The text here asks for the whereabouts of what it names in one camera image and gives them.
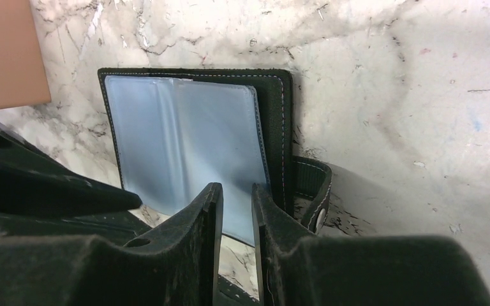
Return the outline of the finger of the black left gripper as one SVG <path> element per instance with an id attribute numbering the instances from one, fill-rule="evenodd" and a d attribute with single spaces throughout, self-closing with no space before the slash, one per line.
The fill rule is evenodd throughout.
<path id="1" fill-rule="evenodd" d="M 61 218 L 141 205 L 137 194 L 76 174 L 0 133 L 0 213 Z"/>
<path id="2" fill-rule="evenodd" d="M 125 245 L 151 227 L 129 212 L 41 219 L 0 213 L 0 237 L 47 235 L 99 235 Z"/>

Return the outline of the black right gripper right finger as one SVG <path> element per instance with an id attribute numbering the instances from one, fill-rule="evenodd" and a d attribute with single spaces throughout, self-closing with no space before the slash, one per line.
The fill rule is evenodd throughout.
<path id="1" fill-rule="evenodd" d="M 438 236 L 319 237 L 252 188 L 262 305 L 490 305 L 470 255 Z"/>

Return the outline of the black card holder wallet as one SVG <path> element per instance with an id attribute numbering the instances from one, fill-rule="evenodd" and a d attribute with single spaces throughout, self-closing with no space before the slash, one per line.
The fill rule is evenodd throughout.
<path id="1" fill-rule="evenodd" d="M 223 187 L 223 233 L 253 245 L 251 189 L 318 233 L 332 171 L 293 155 L 293 78 L 284 69 L 101 68 L 98 80 L 123 189 L 174 215 L 208 183 Z"/>

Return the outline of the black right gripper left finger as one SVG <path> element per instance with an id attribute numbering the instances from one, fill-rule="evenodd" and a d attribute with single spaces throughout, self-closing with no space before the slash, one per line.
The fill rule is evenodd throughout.
<path id="1" fill-rule="evenodd" d="M 118 246 L 97 235 L 0 237 L 0 305 L 212 305 L 223 188 Z"/>

